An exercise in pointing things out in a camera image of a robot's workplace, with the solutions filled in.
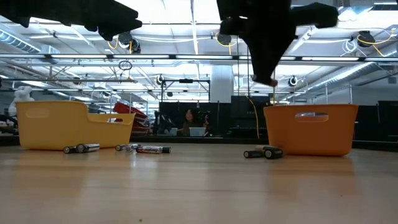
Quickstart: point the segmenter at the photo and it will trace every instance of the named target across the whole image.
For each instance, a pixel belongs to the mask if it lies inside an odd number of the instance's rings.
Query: black equipment
[[[11,121],[14,123],[12,126],[7,125],[6,127],[0,127],[0,132],[18,135],[18,121],[15,118],[8,115],[0,114],[0,121],[3,121],[5,123],[7,123],[7,121]]]
[[[153,134],[165,134],[165,131],[170,132],[172,128],[176,127],[174,122],[166,114],[155,111],[155,123]]]
[[[291,8],[291,0],[217,0],[222,20],[220,34],[238,35],[248,45],[253,65],[253,81],[271,85],[271,75],[281,56],[297,38],[296,27],[333,27],[338,11],[333,6],[313,3]],[[261,35],[264,28],[272,33]]]
[[[108,41],[142,26],[137,11],[114,0],[2,0],[0,15],[26,28],[31,17],[81,25]]]

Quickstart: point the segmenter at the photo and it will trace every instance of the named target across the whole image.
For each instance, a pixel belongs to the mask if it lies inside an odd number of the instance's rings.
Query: orange plastic bin
[[[77,144],[128,144],[134,114],[89,114],[76,101],[33,101],[17,102],[17,118],[22,147],[62,150]],[[109,123],[110,118],[123,122]]]
[[[352,148],[358,105],[264,108],[269,144],[286,154],[343,156]]]

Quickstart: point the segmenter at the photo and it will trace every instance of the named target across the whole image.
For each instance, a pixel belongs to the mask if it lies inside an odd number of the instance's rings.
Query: black battery
[[[284,152],[278,147],[266,146],[264,147],[264,156],[267,159],[279,159],[284,156]]]
[[[72,154],[72,153],[78,153],[78,151],[76,146],[67,146],[63,148],[63,153]]]
[[[100,149],[100,145],[97,143],[94,144],[79,144],[76,146],[77,151],[79,153],[87,153],[87,152],[94,152]]]
[[[262,158],[264,157],[264,151],[262,150],[255,150],[255,151],[245,151],[243,153],[243,156],[246,159],[251,159],[251,158]]]

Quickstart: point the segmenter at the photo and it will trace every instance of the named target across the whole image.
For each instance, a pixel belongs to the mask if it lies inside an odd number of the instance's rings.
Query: wall
[[[398,101],[398,89],[354,88],[353,101],[357,105],[376,105],[378,101]]]

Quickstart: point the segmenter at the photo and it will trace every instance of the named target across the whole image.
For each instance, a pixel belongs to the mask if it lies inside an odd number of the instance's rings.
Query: person
[[[203,127],[203,125],[200,123],[198,119],[198,111],[195,109],[188,109],[185,112],[184,125],[182,129],[178,130],[178,132],[182,136],[189,136],[190,135],[189,128],[200,128],[200,127]]]

